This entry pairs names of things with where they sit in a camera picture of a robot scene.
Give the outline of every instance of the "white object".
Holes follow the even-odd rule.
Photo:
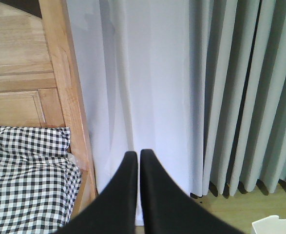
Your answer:
[[[252,223],[251,234],[286,234],[286,219],[271,215]]]

